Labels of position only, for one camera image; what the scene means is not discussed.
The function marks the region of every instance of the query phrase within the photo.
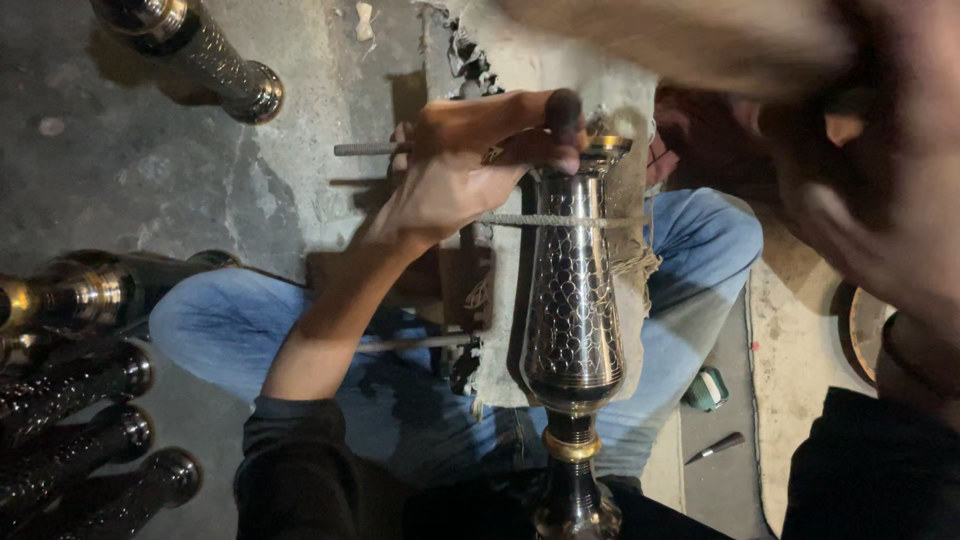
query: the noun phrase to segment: concrete floor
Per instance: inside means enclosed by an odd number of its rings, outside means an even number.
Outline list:
[[[686,514],[736,540],[767,540],[774,537],[760,506],[747,339],[741,291],[706,361],[706,365],[720,370],[730,399],[711,412],[681,405],[681,423],[686,459],[734,431],[743,433],[747,442],[684,468]]]
[[[386,159],[335,159],[330,149],[386,138],[425,101],[416,6],[377,2],[370,50],[355,41],[352,2],[204,3],[242,54],[283,79],[288,100],[274,122],[244,127],[215,107],[184,105],[191,88],[112,42],[86,2],[4,0],[0,271],[28,273],[82,248],[178,258],[223,249],[300,281],[305,254],[346,246],[383,196],[378,181],[355,180],[381,178]],[[684,412],[686,454],[730,430],[752,434],[746,354],[733,345],[745,344],[742,313],[737,304],[711,356],[731,402]],[[159,381],[137,401],[156,423],[155,448],[196,455],[205,485],[138,538],[232,538],[231,482],[249,408],[162,355],[155,363]],[[734,538],[762,536],[749,457],[751,445],[687,468],[689,513]]]

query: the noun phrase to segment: brass fitting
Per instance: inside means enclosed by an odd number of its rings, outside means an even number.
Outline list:
[[[600,437],[595,432],[591,433],[591,438],[585,443],[566,443],[550,432],[550,428],[543,429],[543,446],[560,461],[567,463],[576,463],[586,461],[600,453]]]

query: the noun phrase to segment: white debris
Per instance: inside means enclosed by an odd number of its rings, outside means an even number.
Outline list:
[[[66,129],[66,124],[59,118],[48,116],[40,120],[39,129],[41,135],[57,136],[63,133],[63,130]]]
[[[371,15],[373,15],[373,6],[363,2],[357,2],[357,16],[360,20],[357,22],[357,41],[367,41],[373,39],[373,26],[370,25]]]

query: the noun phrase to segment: blue jeans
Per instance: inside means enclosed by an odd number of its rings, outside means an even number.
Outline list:
[[[716,191],[662,193],[654,212],[653,245],[663,263],[649,281],[643,369],[633,397],[597,417],[604,445],[595,459],[599,476],[640,477],[657,432],[713,347],[762,249],[749,208]],[[291,284],[250,270],[218,270],[170,291],[151,315],[150,332],[179,366],[252,402],[310,302],[309,291]],[[385,309],[368,328],[381,338],[426,332],[411,315]],[[542,407],[485,407],[477,422],[472,398],[454,395],[434,375],[426,350],[355,355],[336,399],[349,447],[415,485],[546,462]]]

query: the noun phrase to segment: twisted rope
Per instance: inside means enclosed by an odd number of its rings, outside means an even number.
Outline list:
[[[575,217],[566,215],[510,214],[487,212],[476,219],[487,225],[532,225],[535,227],[595,227],[597,229],[620,229],[632,225],[642,225],[643,220],[600,217]]]

